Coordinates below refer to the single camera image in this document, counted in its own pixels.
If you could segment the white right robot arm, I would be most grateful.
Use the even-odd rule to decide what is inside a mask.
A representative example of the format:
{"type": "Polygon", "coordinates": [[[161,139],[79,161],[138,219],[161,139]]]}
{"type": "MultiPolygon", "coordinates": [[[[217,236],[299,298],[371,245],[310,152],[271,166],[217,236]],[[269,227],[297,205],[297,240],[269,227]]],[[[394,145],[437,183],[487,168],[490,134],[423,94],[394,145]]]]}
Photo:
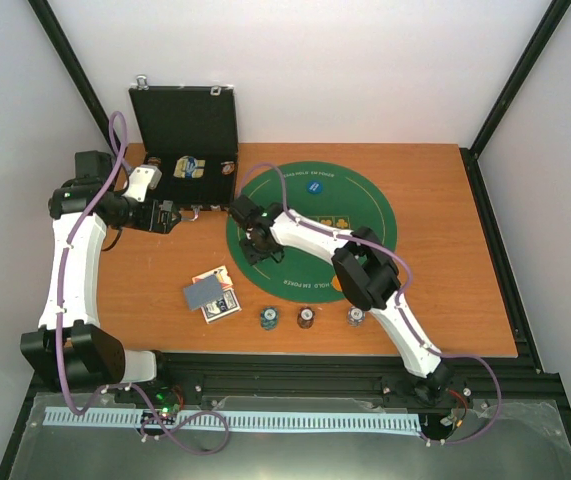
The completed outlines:
{"type": "Polygon", "coordinates": [[[281,203],[264,208],[241,195],[229,215],[245,232],[241,250],[250,264],[293,248],[330,264],[350,304],[371,313],[400,353],[407,389],[417,402],[435,407],[453,378],[442,352],[412,313],[399,280],[399,257],[374,231],[339,229],[313,221],[281,203]]]}

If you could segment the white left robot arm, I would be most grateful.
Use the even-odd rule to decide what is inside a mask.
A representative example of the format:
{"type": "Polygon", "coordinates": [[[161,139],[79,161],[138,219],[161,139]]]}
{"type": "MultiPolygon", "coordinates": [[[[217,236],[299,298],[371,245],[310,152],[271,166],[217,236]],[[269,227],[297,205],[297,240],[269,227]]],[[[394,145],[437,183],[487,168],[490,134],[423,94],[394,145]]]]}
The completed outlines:
{"type": "Polygon", "coordinates": [[[139,392],[158,403],[173,390],[172,376],[160,369],[160,353],[127,350],[100,326],[99,261],[108,229],[167,234],[181,215],[172,202],[149,196],[161,179],[157,167],[134,168],[118,190],[122,169],[108,153],[79,152],[74,177],[53,192],[48,297],[37,330],[22,335],[20,350],[53,391],[138,383],[139,392]]]}

